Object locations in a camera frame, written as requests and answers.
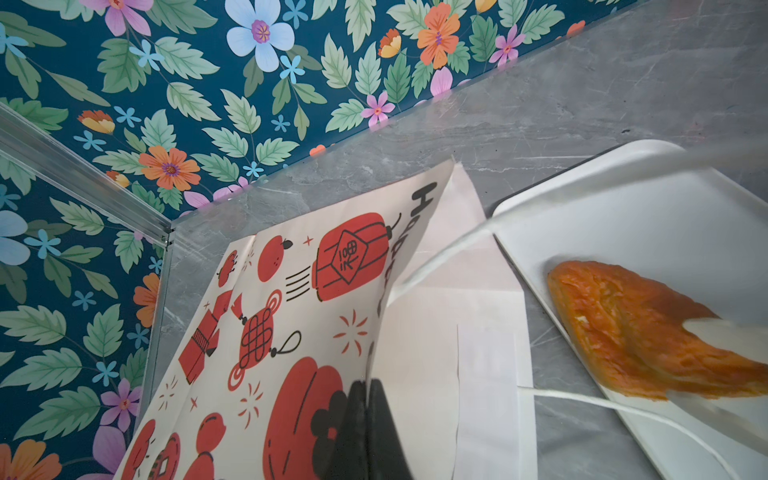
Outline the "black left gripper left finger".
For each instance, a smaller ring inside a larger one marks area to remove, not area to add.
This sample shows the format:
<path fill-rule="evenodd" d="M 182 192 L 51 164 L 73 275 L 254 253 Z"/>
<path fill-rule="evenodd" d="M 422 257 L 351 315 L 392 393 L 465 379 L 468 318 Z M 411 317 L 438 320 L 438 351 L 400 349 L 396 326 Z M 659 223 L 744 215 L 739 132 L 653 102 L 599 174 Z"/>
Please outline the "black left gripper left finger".
<path fill-rule="evenodd" d="M 327 479 L 367 479 L 366 384 L 352 383 Z"/>

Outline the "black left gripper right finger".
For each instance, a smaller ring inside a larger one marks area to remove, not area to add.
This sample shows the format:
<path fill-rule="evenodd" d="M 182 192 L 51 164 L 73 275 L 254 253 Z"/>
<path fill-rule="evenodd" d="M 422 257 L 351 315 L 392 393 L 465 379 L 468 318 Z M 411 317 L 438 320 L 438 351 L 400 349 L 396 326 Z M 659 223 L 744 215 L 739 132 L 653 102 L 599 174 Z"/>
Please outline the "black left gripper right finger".
<path fill-rule="evenodd" d="M 367 460 L 369 479 L 411 480 L 413 478 L 384 386 L 379 379 L 373 379 L 370 382 L 367 400 Z"/>

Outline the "red white paper bag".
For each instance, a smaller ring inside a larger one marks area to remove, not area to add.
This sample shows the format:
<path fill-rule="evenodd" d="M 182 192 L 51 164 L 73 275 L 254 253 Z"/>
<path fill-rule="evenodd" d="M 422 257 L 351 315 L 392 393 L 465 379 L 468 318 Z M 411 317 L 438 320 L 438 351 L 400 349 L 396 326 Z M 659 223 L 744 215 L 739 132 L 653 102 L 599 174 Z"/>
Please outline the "red white paper bag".
<path fill-rule="evenodd" d="M 534 479 L 522 288 L 484 236 L 405 279 L 485 219 L 462 166 L 232 242 L 119 479 L 320 479 L 354 387 L 382 386 L 414 479 Z"/>

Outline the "orange triangular pastry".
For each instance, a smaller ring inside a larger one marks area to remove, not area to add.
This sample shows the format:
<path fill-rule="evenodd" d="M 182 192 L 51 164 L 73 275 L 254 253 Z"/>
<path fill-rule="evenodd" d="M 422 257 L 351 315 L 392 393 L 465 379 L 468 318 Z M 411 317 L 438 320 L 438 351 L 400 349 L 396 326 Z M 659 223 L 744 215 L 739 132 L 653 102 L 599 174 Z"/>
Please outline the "orange triangular pastry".
<path fill-rule="evenodd" d="M 681 322 L 714 317 L 705 305 L 618 265 L 565 261 L 547 276 L 559 320 L 598 383 L 666 400 L 683 352 Z"/>

